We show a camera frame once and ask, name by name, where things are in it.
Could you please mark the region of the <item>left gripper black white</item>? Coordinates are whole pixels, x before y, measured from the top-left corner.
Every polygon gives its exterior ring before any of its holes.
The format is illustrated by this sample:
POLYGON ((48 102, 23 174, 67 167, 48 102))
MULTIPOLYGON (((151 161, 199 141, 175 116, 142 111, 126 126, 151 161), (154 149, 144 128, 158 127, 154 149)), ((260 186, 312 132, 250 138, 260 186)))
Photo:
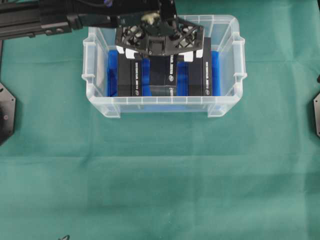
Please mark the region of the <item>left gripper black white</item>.
POLYGON ((182 55, 183 61, 193 62, 203 57, 205 30, 178 17, 176 13, 159 11, 141 16, 122 18, 116 29, 115 45, 127 59, 143 56, 182 55))

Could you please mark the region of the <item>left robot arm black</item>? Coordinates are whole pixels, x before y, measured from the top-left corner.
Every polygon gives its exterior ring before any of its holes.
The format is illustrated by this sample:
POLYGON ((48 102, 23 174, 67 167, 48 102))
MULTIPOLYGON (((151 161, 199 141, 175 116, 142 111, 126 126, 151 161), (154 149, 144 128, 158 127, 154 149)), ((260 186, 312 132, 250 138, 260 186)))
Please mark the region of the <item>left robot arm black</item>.
POLYGON ((177 14, 172 0, 29 0, 0 3, 0 38, 58 35, 84 27, 115 29, 128 59, 180 55, 201 58, 205 30, 177 14))

